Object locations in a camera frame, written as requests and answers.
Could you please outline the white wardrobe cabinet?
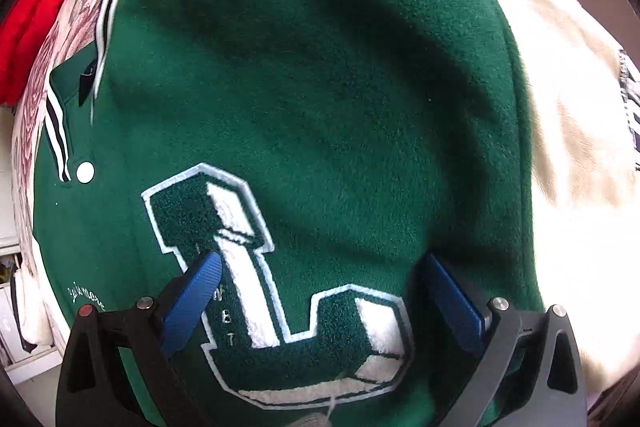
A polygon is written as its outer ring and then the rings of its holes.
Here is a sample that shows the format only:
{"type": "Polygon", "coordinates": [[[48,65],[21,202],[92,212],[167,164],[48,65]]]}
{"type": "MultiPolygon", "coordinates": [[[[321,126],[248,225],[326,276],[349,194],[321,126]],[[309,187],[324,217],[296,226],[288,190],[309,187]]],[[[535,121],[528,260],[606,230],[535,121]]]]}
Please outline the white wardrobe cabinet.
{"type": "Polygon", "coordinates": [[[61,364],[47,312],[39,294],[24,298],[26,259],[18,243],[12,193],[12,110],[1,109],[1,368],[14,385],[61,364]]]}

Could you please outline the white fluffy cloth hanging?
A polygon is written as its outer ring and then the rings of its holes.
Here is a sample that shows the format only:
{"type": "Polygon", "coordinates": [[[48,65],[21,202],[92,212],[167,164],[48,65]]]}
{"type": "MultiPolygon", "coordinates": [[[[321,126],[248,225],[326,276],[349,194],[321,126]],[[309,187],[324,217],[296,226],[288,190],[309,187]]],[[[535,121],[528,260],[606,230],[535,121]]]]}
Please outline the white fluffy cloth hanging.
{"type": "Polygon", "coordinates": [[[24,351],[51,346],[52,333],[38,282],[27,270],[14,269],[10,280],[14,320],[24,351]]]}

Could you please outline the red garment on bed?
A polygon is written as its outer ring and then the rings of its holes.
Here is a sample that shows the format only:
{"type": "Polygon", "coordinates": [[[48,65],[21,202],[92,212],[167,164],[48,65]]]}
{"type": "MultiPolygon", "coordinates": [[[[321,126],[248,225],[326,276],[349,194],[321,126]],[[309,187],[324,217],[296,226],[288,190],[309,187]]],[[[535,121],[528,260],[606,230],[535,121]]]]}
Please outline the red garment on bed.
{"type": "Polygon", "coordinates": [[[16,0],[1,24],[1,104],[20,101],[64,0],[16,0]]]}

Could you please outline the green varsity jacket cream sleeves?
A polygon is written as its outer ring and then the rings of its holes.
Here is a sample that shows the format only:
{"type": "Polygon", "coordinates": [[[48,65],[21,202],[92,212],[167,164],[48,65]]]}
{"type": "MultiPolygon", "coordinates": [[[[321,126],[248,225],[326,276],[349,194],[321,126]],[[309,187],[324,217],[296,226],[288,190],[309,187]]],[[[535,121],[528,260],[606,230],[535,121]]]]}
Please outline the green varsity jacket cream sleeves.
{"type": "Polygon", "coordinates": [[[638,72],[576,0],[101,0],[51,74],[34,239],[72,328],[61,426],[433,426],[483,353],[433,254],[513,324],[477,424],[639,362],[638,72]],[[158,297],[221,281],[186,347],[158,297]]]}

